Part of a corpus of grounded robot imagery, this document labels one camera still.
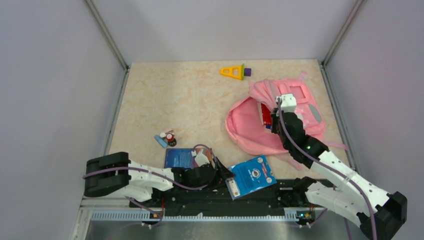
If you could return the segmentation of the light blue paperback book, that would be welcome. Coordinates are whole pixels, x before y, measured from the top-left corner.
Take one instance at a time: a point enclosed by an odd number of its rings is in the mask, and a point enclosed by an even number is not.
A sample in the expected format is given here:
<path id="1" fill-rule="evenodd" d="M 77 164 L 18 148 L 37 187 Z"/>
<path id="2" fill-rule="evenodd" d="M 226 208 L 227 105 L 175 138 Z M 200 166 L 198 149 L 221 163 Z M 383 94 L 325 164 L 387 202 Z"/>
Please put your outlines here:
<path id="1" fill-rule="evenodd" d="M 228 170 L 234 174 L 225 181 L 233 200 L 277 183 L 265 155 L 230 166 Z"/>

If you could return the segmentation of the pink student backpack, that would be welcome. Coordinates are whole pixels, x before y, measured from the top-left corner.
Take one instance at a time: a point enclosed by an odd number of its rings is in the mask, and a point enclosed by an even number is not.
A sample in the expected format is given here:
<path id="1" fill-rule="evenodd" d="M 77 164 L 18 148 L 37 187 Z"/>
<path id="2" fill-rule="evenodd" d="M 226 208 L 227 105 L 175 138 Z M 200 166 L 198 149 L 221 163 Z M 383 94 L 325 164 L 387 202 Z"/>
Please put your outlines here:
<path id="1" fill-rule="evenodd" d="M 287 152 L 279 137 L 271 132 L 271 110 L 279 94 L 292 94 L 296 99 L 296 115 L 305 132 L 323 140 L 326 123 L 317 102 L 304 83 L 307 73 L 298 78 L 264 79 L 250 83 L 248 96 L 236 102 L 225 118 L 228 135 L 244 152 L 251 155 L 274 155 L 281 159 Z"/>

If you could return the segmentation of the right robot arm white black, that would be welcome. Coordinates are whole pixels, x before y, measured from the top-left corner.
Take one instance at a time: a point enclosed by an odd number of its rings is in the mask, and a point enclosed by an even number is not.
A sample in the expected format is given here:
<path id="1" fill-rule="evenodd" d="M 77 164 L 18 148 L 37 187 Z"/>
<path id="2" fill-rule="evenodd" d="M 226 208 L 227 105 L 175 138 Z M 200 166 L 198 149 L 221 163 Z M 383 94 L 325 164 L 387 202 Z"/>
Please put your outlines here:
<path id="1" fill-rule="evenodd" d="M 399 191 L 390 193 L 369 182 L 342 162 L 322 141 L 306 134 L 293 112 L 275 108 L 271 131 L 290 156 L 333 184 L 326 187 L 304 177 L 293 192 L 299 206 L 318 205 L 349 220 L 370 240 L 391 240 L 407 220 L 408 200 Z"/>

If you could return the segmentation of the dark blue sunset book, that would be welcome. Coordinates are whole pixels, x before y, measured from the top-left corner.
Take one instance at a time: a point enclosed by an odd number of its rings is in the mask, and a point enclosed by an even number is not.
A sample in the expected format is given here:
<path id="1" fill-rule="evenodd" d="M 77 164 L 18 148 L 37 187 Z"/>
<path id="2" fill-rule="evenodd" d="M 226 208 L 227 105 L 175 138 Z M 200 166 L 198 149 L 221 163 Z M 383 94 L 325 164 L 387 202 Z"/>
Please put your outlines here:
<path id="1" fill-rule="evenodd" d="M 205 154 L 212 162 L 212 154 L 205 148 L 198 147 L 195 150 L 204 149 Z M 194 157 L 192 157 L 192 148 L 168 148 L 165 151 L 164 168 L 197 168 L 194 165 Z"/>

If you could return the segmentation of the red 156-storey treehouse book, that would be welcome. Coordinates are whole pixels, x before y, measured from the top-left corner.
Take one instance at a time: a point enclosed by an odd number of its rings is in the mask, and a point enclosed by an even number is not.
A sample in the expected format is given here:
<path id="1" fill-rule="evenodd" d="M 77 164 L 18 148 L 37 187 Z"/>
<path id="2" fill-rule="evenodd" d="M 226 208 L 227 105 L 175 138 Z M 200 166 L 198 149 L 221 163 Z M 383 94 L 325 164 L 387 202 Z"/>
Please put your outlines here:
<path id="1" fill-rule="evenodd" d="M 258 102 L 257 105 L 258 105 L 259 119 L 261 121 L 261 124 L 265 126 L 271 126 L 273 120 L 271 117 L 271 112 L 268 109 L 268 107 L 265 104 L 260 102 Z"/>

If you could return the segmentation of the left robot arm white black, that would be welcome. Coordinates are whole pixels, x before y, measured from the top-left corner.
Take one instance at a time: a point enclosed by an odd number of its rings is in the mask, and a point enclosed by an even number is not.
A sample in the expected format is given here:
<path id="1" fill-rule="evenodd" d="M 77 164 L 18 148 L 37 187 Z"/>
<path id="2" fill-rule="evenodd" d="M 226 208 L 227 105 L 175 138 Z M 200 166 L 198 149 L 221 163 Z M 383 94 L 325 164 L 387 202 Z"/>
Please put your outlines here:
<path id="1" fill-rule="evenodd" d="M 83 176 L 83 195 L 88 198 L 129 197 L 154 207 L 160 202 L 159 191 L 198 191 L 235 177 L 206 149 L 191 150 L 188 159 L 193 166 L 166 168 L 135 162 L 127 152 L 90 159 Z"/>

